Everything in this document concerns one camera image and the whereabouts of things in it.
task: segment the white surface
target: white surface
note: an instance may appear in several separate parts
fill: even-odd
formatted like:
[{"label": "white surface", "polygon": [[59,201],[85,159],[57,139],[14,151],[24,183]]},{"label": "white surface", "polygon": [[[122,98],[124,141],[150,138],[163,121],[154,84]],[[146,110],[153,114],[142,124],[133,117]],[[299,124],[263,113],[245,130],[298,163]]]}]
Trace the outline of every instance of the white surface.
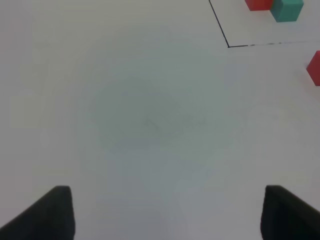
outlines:
[{"label": "white surface", "polygon": [[0,225],[56,185],[76,240],[261,239],[267,184],[320,209],[319,44],[227,49],[207,1],[0,13]]},{"label": "white surface", "polygon": [[276,22],[270,11],[250,11],[245,0],[212,0],[230,46],[320,42],[320,1],[304,0],[296,22]]}]

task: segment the toy block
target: toy block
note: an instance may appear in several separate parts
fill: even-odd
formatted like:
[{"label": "toy block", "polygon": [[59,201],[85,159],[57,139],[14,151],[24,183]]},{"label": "toy block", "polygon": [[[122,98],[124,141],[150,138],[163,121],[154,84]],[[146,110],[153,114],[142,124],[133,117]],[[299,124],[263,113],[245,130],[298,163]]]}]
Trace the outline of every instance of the toy block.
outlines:
[{"label": "toy block", "polygon": [[316,51],[310,64],[306,68],[316,86],[320,86],[320,51]]},{"label": "toy block", "polygon": [[274,0],[245,0],[250,11],[270,10]]},{"label": "toy block", "polygon": [[274,0],[270,12],[277,23],[297,21],[303,0]]}]

